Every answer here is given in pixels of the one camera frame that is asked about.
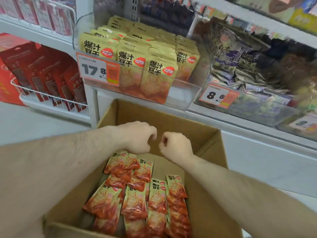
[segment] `orange and white price tag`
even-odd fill
[[[317,116],[306,115],[290,123],[288,126],[303,132],[313,133],[317,131]]]
[[[210,83],[199,100],[221,108],[228,108],[238,96],[237,91]]]
[[[119,86],[120,64],[76,52],[82,78]]]

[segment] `forearm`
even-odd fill
[[[181,164],[252,237],[315,237],[317,213],[260,181],[193,156]]]
[[[39,219],[123,148],[114,127],[0,147],[0,233],[10,237]]]

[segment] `person's left hand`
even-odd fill
[[[150,151],[147,143],[149,138],[156,140],[157,130],[148,123],[136,121],[115,127],[116,138],[123,149],[134,154],[143,154]]]

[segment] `person's right hand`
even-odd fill
[[[165,158],[179,166],[193,156],[190,140],[181,133],[165,132],[159,149]]]

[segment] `white shelf base panel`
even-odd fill
[[[27,96],[20,95],[20,100],[24,105],[29,106],[31,108],[36,108],[38,110],[42,110],[44,112],[52,113],[55,115],[63,116],[66,118],[82,121],[90,124],[90,117],[88,113],[88,108],[82,110],[81,112],[77,112],[76,107],[74,107],[71,111],[68,111],[66,106],[62,103],[57,106],[53,106],[52,100],[47,100],[44,102],[40,102],[35,93],[31,93]]]
[[[73,36],[63,36],[38,25],[5,14],[0,15],[0,33],[9,33],[66,52],[74,59]]]
[[[205,5],[216,8],[224,13],[228,13],[241,20],[253,23],[263,28],[267,28],[271,32],[277,32],[287,36],[295,41],[317,48],[317,37],[307,32],[301,31],[295,27],[291,27],[278,20],[261,15],[244,7],[230,3],[226,0],[194,0]]]

